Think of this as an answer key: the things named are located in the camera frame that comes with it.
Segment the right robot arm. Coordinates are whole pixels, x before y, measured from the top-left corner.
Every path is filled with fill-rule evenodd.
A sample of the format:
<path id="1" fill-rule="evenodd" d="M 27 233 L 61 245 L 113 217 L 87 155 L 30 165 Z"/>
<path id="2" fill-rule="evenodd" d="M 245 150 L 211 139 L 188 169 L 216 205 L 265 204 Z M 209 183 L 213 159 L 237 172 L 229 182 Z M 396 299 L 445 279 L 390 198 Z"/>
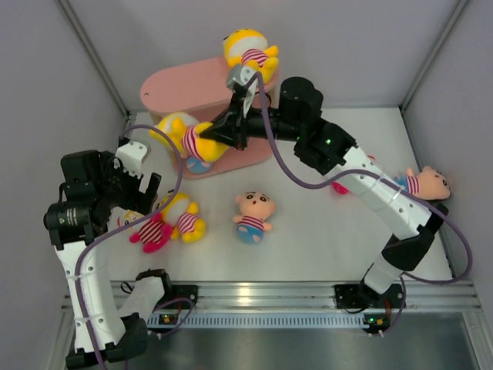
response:
<path id="1" fill-rule="evenodd" d="M 202 132 L 205 139 L 237 150 L 249 138 L 293 141 L 300 161 L 358 196 L 390 228 L 391 238 L 363 276 L 359 295 L 370 306 L 386 299 L 390 286 L 413 271 L 429 251 L 447 210 L 410 195 L 386 175 L 343 128 L 322 118 L 323 94 L 303 77 L 281 84 L 279 105 L 271 109 L 259 73 L 230 77 L 226 112 Z"/>

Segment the yellow frog plush toy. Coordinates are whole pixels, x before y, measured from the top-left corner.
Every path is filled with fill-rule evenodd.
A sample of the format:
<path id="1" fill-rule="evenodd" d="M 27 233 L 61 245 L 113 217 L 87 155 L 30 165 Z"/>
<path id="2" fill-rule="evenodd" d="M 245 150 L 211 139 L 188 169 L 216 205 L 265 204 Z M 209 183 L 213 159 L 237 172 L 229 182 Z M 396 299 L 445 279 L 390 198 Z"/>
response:
<path id="1" fill-rule="evenodd" d="M 278 47 L 269 45 L 266 37 L 254 29 L 237 29 L 223 39 L 223 54 L 226 64 L 249 66 L 260 72 L 264 83 L 268 83 L 277 70 Z"/>

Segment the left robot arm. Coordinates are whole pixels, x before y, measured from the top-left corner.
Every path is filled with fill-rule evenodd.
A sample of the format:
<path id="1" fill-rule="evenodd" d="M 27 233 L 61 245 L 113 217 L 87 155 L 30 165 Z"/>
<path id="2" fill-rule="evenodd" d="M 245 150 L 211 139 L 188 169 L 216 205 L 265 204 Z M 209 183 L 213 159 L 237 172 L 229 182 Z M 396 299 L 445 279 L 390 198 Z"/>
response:
<path id="1" fill-rule="evenodd" d="M 112 209 L 119 207 L 151 216 L 161 177 L 153 173 L 140 191 L 147 148 L 128 143 L 115 153 L 87 150 L 65 155 L 59 200 L 43 223 L 69 286 L 75 341 L 65 359 L 69 369 L 124 362 L 147 348 L 147 321 L 154 307 L 165 308 L 174 290 L 164 270 L 143 272 L 124 305 L 117 308 L 109 277 L 107 250 L 101 242 Z"/>

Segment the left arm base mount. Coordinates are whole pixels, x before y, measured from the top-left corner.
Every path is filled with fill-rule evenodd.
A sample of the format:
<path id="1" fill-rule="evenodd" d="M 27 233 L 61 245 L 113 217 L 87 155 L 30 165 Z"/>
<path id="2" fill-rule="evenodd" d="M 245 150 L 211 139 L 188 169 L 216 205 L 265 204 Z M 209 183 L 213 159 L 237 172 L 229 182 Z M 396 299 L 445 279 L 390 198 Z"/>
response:
<path id="1" fill-rule="evenodd" d="M 190 303 L 196 304 L 199 297 L 197 284 L 174 284 L 165 289 L 165 294 L 158 300 L 155 309 L 162 308 L 189 308 Z"/>

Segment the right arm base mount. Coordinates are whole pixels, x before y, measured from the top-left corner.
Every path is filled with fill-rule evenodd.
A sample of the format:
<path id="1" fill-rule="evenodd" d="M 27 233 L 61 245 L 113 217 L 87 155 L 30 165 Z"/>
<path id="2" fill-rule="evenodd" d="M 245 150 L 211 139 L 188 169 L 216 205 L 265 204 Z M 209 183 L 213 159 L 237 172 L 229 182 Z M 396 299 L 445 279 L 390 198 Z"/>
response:
<path id="1" fill-rule="evenodd" d="M 362 283 L 336 284 L 334 293 L 337 308 L 349 311 L 399 308 L 404 298 L 403 288 L 399 284 L 392 284 L 383 294 Z"/>

